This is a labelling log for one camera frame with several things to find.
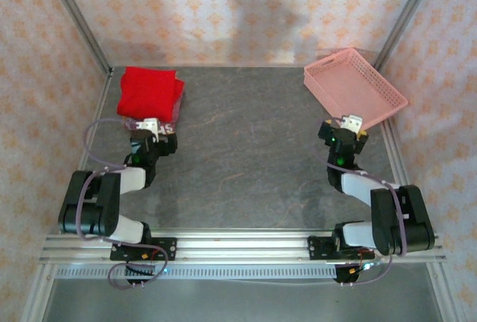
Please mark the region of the red t-shirt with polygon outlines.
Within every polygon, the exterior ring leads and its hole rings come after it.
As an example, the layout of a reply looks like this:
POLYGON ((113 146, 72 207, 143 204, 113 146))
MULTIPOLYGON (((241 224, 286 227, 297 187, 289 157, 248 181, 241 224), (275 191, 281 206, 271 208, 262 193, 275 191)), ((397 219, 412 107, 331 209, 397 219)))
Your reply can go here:
POLYGON ((116 112, 120 116, 164 123, 177 120, 185 83, 175 70, 127 66, 120 81, 121 97, 116 112))

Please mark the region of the maroon printed folded t-shirt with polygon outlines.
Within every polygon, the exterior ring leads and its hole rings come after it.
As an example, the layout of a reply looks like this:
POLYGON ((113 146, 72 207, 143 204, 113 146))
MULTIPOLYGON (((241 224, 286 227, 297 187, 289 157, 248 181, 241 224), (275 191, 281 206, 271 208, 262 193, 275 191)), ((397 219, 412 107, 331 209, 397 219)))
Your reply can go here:
POLYGON ((157 134, 168 135, 175 132, 180 116, 183 92, 168 97, 141 96, 140 98, 122 98, 118 105, 118 114, 123 116, 130 130, 136 129, 136 122, 148 118, 159 121, 157 134))

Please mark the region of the pink plastic basket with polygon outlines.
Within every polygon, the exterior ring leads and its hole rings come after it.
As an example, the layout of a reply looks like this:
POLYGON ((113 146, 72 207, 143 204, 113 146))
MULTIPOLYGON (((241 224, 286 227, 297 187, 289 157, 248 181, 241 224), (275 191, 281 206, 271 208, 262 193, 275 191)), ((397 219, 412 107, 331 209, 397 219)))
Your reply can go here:
POLYGON ((305 66, 304 85, 332 117, 360 117, 363 130, 408 105, 408 100, 354 48, 305 66))

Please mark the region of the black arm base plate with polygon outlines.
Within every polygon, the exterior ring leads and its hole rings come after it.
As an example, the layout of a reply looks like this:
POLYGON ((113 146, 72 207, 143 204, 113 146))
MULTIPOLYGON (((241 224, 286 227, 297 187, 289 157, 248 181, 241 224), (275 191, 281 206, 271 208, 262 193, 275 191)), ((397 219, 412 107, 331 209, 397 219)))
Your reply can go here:
POLYGON ((127 246, 113 244, 110 251, 110 260, 114 262, 155 262, 174 261, 177 252, 177 238, 159 237, 152 238, 150 242, 127 246))
POLYGON ((307 238, 309 258, 326 261, 360 261, 375 259, 375 253, 365 247, 351 247, 331 236, 307 238))

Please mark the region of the black under-rail bracket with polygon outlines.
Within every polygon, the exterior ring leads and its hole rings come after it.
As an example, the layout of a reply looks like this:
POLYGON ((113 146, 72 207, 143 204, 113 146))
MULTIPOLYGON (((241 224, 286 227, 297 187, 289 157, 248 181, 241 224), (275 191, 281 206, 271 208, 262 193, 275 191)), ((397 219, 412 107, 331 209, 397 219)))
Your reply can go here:
POLYGON ((333 279, 339 285, 354 285, 359 279, 358 265, 336 265, 335 278, 333 279))
POLYGON ((137 285, 143 287, 149 280, 156 279, 158 276, 156 267, 152 264, 142 265, 126 263, 125 271, 127 277, 126 280, 132 288, 135 288, 137 285))

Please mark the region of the aluminium mounting rail beam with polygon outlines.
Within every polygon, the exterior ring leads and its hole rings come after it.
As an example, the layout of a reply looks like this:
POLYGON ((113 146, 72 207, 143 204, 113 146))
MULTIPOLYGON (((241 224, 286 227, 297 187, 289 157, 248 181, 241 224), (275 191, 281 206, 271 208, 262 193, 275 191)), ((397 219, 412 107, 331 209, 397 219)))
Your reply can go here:
MULTIPOLYGON (((297 264, 309 261, 307 238, 328 237, 330 230, 296 229, 159 229, 155 238, 173 237, 176 264, 297 264)), ((51 264, 110 263, 111 244, 83 241, 72 234, 46 238, 40 261, 51 264)))

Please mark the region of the aluminium frame post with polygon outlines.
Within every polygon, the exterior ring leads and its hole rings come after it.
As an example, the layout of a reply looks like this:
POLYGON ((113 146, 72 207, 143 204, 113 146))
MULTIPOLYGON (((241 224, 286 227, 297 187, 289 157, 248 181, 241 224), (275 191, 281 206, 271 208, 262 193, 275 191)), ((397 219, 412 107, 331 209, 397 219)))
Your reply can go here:
POLYGON ((401 10, 394 26, 391 29, 382 50, 379 52, 373 67, 376 71, 381 72, 393 50, 397 46, 401 36, 407 28, 409 22, 416 13, 422 0, 407 0, 403 9, 401 10))
POLYGON ((95 38, 90 26, 88 25, 81 9, 76 0, 61 0, 63 6, 74 22, 79 34, 81 35, 86 46, 91 51, 95 62, 99 65, 101 71, 108 76, 113 70, 108 63, 107 58, 101 49, 97 39, 95 38))

